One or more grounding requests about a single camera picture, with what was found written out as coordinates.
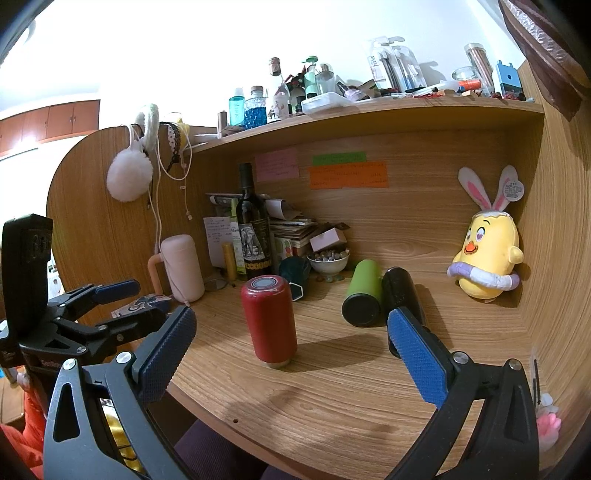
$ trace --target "brown curtain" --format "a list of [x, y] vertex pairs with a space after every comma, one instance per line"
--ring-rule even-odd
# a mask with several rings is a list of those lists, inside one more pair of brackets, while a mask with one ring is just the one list
[[570, 121], [582, 99], [591, 98], [591, 83], [583, 68], [555, 26], [530, 0], [498, 1], [507, 29], [529, 61], [544, 99]]

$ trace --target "cabinet door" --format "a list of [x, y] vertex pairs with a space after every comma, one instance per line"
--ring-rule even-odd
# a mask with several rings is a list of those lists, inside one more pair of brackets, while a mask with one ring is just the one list
[[63, 103], [62, 105], [49, 107], [46, 138], [62, 137], [63, 135], [71, 134], [73, 117], [73, 103]]
[[99, 101], [77, 102], [74, 104], [72, 133], [89, 132], [99, 129]]
[[22, 140], [22, 126], [25, 121], [24, 113], [2, 120], [0, 136], [0, 153], [15, 148]]
[[47, 135], [47, 118], [49, 107], [39, 108], [26, 112], [25, 123], [22, 128], [22, 140], [24, 142], [38, 142], [45, 140]]

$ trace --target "wooden desk surface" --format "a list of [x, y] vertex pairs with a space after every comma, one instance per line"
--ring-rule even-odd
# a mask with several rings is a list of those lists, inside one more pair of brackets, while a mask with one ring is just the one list
[[[531, 344], [510, 297], [484, 304], [445, 274], [413, 273], [428, 325], [450, 350], [528, 370]], [[271, 370], [255, 357], [240, 287], [195, 302], [197, 336], [169, 392], [245, 450], [302, 479], [382, 480], [431, 417], [402, 361], [388, 351], [385, 327], [360, 329], [340, 315], [349, 279], [318, 283], [294, 303], [298, 352]], [[460, 458], [480, 404], [444, 469]]]

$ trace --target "red thermos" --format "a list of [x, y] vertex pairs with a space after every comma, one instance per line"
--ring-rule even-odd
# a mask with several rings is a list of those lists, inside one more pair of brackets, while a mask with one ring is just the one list
[[297, 337], [290, 286], [282, 277], [262, 275], [242, 286], [242, 306], [255, 354], [281, 368], [296, 354]]

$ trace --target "white fluffy earmuff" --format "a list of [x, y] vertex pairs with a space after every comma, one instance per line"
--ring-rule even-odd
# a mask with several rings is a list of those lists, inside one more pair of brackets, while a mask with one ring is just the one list
[[153, 103], [144, 107], [136, 123], [144, 127], [144, 136], [136, 140], [133, 126], [128, 126], [129, 147], [117, 154], [107, 172], [107, 190], [120, 202], [133, 202], [146, 193], [154, 174], [152, 162], [145, 152], [156, 146], [158, 107]]

